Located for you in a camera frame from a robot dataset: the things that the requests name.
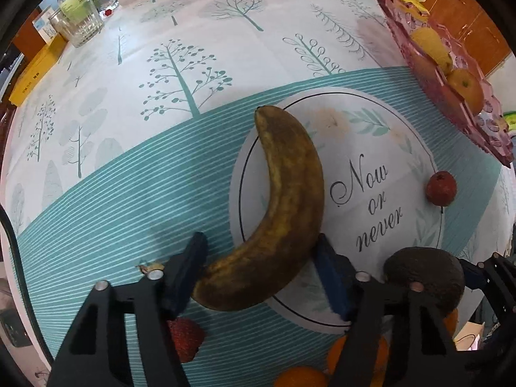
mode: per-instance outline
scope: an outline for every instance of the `metal screw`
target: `metal screw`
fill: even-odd
[[[415,291],[417,293],[422,293],[425,290],[425,286],[418,281],[411,282],[409,287],[410,289],[412,289],[412,291]]]
[[[369,275],[367,272],[357,272],[355,275],[355,278],[357,278],[357,281],[360,282],[369,282],[371,280],[371,275]]]
[[[163,277],[163,271],[161,269],[151,270],[147,274],[147,278],[149,278],[151,281],[156,281],[158,279],[161,279],[162,277]]]
[[[106,289],[109,285],[109,282],[105,281],[105,280],[101,280],[101,281],[97,281],[97,283],[95,284],[95,289],[97,291],[104,291],[104,289]]]

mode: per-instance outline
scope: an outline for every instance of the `yellow box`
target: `yellow box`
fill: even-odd
[[[18,77],[15,88],[12,90],[9,101],[20,107],[34,86],[48,73],[58,61],[66,46],[66,41],[58,33],[50,45],[45,45],[25,67],[24,72]]]

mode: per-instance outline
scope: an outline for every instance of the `fruit bowl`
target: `fruit bowl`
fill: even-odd
[[[431,18],[426,21],[420,16],[415,18],[416,10],[411,3],[401,0],[377,1],[385,13],[387,24],[403,58],[428,98],[460,132],[486,153],[494,155],[500,163],[510,167],[514,156],[512,142],[507,134],[509,127],[502,117],[501,104],[494,97],[491,84],[486,81],[476,60],[468,55],[463,45],[450,35],[446,27]],[[478,115],[471,114],[464,98],[448,84],[442,69],[410,37],[412,31],[421,27],[430,27],[439,34],[448,48],[453,68],[466,69],[479,81],[484,102]]]

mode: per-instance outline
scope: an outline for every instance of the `teal striped pattern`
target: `teal striped pattern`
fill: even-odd
[[[233,165],[253,127],[253,111],[297,92],[351,87],[404,115],[451,171],[459,193],[447,208],[443,248],[459,253],[475,230],[500,164],[457,132],[425,97],[406,67],[311,79],[237,100],[156,135],[68,190],[19,237],[35,315],[53,355],[95,281],[140,278],[135,265],[164,261],[203,231],[210,258],[233,248],[228,195]],[[264,304],[218,313],[191,302],[185,315],[207,333],[185,370],[193,387],[272,385],[289,366],[323,367],[333,335],[311,332]],[[145,385],[134,318],[127,319],[135,385]]]

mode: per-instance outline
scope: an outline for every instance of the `bottle label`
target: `bottle label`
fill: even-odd
[[[87,0],[64,0],[59,7],[75,25],[81,23],[90,14]]]

